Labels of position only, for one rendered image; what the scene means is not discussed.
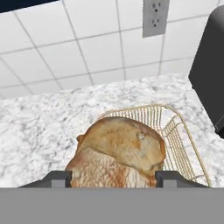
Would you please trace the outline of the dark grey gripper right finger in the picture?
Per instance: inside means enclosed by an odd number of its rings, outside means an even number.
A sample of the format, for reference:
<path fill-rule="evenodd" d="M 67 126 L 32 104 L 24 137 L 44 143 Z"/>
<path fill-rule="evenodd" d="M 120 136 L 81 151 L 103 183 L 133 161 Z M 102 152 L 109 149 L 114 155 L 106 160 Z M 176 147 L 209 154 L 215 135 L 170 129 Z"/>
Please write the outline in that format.
<path fill-rule="evenodd" d="M 178 171 L 157 171 L 155 173 L 155 178 L 157 181 L 157 187 L 159 188 L 207 188 L 206 185 L 202 185 L 184 178 Z"/>

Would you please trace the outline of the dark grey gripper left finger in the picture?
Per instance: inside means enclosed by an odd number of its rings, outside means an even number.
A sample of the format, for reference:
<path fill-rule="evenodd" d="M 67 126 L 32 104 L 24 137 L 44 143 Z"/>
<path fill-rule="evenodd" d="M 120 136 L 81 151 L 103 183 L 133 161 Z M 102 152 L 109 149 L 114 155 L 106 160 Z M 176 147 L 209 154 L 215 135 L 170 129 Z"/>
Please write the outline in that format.
<path fill-rule="evenodd" d="M 50 171 L 42 179 L 36 180 L 21 188 L 67 188 L 70 187 L 72 173 L 70 171 Z"/>

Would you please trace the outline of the brown bread loaf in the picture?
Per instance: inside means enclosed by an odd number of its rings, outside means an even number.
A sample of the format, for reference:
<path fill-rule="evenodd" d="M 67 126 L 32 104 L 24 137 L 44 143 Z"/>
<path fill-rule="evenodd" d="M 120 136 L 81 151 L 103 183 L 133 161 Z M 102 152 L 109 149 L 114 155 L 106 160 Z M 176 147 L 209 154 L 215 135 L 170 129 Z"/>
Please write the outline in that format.
<path fill-rule="evenodd" d="M 124 117 L 105 117 L 77 136 L 66 166 L 71 187 L 151 188 L 163 169 L 165 141 L 149 126 Z"/>

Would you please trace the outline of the black appliance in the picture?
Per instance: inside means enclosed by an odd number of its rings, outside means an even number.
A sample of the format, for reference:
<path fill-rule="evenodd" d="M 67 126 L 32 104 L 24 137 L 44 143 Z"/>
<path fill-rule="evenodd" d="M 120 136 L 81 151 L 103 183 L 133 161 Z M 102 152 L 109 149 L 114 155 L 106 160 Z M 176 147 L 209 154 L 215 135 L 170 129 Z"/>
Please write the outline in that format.
<path fill-rule="evenodd" d="M 224 5 L 208 17 L 188 79 L 214 132 L 224 139 Z"/>

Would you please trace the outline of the grey wall power outlet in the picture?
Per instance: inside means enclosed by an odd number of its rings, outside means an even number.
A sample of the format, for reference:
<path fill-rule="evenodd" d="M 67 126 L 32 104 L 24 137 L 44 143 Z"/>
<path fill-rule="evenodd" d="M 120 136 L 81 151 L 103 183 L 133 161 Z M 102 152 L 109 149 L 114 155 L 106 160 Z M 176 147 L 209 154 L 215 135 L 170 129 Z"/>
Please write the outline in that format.
<path fill-rule="evenodd" d="M 143 0 L 143 37 L 165 34 L 170 0 Z"/>

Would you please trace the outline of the dark blue wall cabinet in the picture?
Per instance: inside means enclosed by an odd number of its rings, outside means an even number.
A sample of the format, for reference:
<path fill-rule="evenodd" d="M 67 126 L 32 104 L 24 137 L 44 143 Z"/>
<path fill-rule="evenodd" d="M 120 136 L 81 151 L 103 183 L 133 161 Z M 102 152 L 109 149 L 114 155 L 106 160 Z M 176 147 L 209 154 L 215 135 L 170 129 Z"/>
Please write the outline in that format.
<path fill-rule="evenodd" d="M 20 10 L 41 4 L 57 2 L 59 0 L 0 0 L 0 13 Z"/>

